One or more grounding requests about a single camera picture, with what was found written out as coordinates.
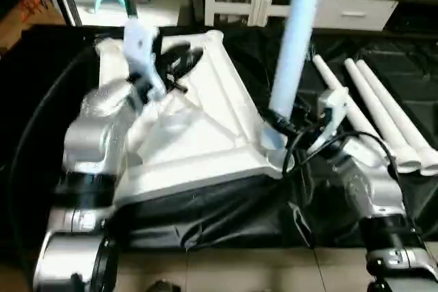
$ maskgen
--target white pvc pipe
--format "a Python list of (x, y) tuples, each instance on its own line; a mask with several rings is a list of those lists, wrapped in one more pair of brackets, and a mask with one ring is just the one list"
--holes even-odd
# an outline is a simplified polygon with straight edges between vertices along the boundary
[[(290, 118), (294, 107), (318, 1), (290, 1), (289, 18), (283, 33), (269, 102), (269, 108), (285, 118)], [(277, 150), (284, 148), (279, 133), (269, 127), (263, 130), (261, 143), (265, 147), (274, 147)]]
[(376, 77), (370, 67), (361, 59), (357, 62), (361, 74), (371, 86), (380, 102), (385, 106), (392, 120), (397, 124), (406, 141), (415, 149), (422, 163), (420, 173), (423, 176), (438, 174), (438, 152), (433, 149), (418, 131), (411, 119), (396, 102), (385, 86)]
[(370, 114), (381, 132), (385, 141), (391, 146), (401, 173), (414, 172), (420, 168), (420, 157), (416, 151), (406, 142), (396, 124), (391, 119), (378, 97), (373, 92), (368, 82), (363, 77), (356, 64), (351, 58), (344, 62), (351, 79), (355, 83), (362, 99), (367, 106)]
[[(313, 56), (313, 63), (321, 74), (321, 77), (327, 84), (327, 86), (332, 89), (340, 89), (345, 88), (334, 75), (329, 66), (324, 62), (321, 56), (315, 55)], [(359, 106), (357, 106), (356, 102), (348, 96), (347, 98), (347, 119), (350, 121), (352, 127), (357, 131), (365, 131), (366, 133), (370, 133), (373, 136), (376, 136), (379, 139), (382, 139), (380, 135), (377, 133), (376, 129), (371, 125), (370, 121), (366, 118), (366, 116), (362, 113)], [(368, 136), (361, 136), (361, 139), (368, 145), (371, 146), (382, 158), (386, 159), (386, 153), (383, 151), (381, 145)]]

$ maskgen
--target tiled floor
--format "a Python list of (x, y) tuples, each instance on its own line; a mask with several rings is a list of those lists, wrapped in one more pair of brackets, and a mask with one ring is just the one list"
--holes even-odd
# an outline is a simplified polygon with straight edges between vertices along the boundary
[[(428, 243), (438, 256), (438, 243)], [(167, 280), (182, 292), (365, 292), (371, 276), (363, 249), (201, 250), (124, 254), (117, 292), (145, 292)], [(25, 292), (22, 276), (0, 265), (0, 292)]]

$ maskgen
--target drawer handle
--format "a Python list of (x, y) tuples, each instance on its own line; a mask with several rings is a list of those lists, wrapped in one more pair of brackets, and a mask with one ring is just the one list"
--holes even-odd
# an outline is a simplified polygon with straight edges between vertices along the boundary
[(364, 12), (342, 12), (342, 16), (363, 18), (367, 14)]

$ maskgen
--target light blue tube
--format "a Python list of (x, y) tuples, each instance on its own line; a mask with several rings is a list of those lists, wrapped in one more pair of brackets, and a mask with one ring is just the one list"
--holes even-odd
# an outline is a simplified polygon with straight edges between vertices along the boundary
[[(276, 67), (274, 85), (272, 87), (269, 108), (289, 118), (292, 114), (301, 71), (309, 45), (312, 24), (319, 0), (291, 0), (290, 11), (279, 61)], [(274, 136), (272, 129), (265, 129), (262, 139), (268, 138), (275, 149), (282, 149), (280, 136)]]

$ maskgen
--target black cloth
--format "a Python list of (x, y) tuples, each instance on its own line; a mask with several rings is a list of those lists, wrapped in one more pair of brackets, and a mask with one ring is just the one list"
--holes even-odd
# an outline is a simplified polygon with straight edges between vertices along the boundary
[[(163, 28), (164, 35), (205, 29)], [(34, 27), (0, 61), (1, 186), (5, 186), (14, 147), (43, 94), (74, 55), (96, 36), (122, 36), (120, 28)], [(224, 47), (259, 109), (266, 108), (282, 29), (223, 29)], [(343, 67), (347, 57), (364, 58), (413, 119), (433, 147), (438, 147), (437, 60), (433, 36), (393, 36), (357, 31), (315, 30), (312, 49), (319, 53), (368, 115)], [(79, 111), (87, 90), (98, 83), (99, 60), (93, 56), (63, 83), (56, 100), (38, 120), (20, 158), (13, 185), (16, 219), (27, 245), (38, 247), (51, 206), (51, 191), (61, 170), (65, 130)], [(311, 62), (303, 69), (300, 96), (315, 105), (326, 89)], [(409, 213), (427, 240), (438, 240), (435, 216), (438, 178), (402, 175)], [(265, 177), (223, 183), (122, 208), (112, 221), (124, 248), (189, 249), (201, 247), (275, 248), (304, 245), (307, 223), (317, 245), (359, 246), (357, 216), (339, 179), (316, 157), (290, 182)], [(0, 237), (10, 240), (8, 231)]]

